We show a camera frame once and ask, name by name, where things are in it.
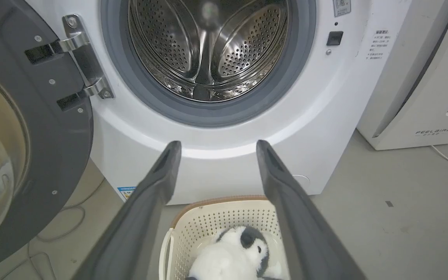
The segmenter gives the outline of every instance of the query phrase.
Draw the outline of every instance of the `perforated basket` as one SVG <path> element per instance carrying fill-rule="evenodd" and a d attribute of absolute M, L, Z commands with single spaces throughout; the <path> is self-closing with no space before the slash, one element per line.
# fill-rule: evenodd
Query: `perforated basket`
<path fill-rule="evenodd" d="M 172 222 L 160 251 L 159 279 L 184 280 L 198 253 L 221 229 L 251 226 L 268 243 L 266 274 L 289 279 L 276 210 L 265 196 L 240 196 L 208 200 L 187 206 Z"/>

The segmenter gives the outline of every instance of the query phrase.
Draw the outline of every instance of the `plush toy head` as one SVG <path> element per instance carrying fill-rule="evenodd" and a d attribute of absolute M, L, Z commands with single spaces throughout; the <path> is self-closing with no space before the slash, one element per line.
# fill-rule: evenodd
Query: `plush toy head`
<path fill-rule="evenodd" d="M 250 260 L 257 276 L 264 274 L 269 263 L 269 248 L 264 235 L 254 227 L 232 227 L 223 231 L 216 242 L 233 243 L 241 246 Z"/>

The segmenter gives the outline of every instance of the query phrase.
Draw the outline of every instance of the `door hinge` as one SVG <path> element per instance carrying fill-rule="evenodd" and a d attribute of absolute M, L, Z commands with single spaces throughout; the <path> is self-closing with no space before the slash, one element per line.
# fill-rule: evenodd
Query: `door hinge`
<path fill-rule="evenodd" d="M 110 85 L 105 78 L 98 57 L 86 34 L 79 16 L 71 14 L 62 18 L 68 39 L 58 40 L 49 45 L 53 54 L 71 53 L 80 75 L 84 80 L 81 95 L 89 97 L 98 95 L 102 99 L 114 98 Z"/>

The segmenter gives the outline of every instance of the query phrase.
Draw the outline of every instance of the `screw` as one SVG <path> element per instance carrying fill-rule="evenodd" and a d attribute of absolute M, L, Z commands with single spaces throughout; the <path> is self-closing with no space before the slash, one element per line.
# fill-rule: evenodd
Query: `screw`
<path fill-rule="evenodd" d="M 75 17 L 69 17 L 67 18 L 67 23 L 71 28 L 76 28 L 77 27 L 77 20 L 75 19 Z"/>

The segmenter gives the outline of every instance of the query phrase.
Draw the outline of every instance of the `plush toy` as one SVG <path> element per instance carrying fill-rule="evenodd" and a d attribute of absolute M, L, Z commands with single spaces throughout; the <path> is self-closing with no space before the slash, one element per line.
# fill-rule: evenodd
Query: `plush toy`
<path fill-rule="evenodd" d="M 231 227 L 201 250 L 186 280 L 258 280 L 269 261 L 263 234 L 253 227 Z"/>

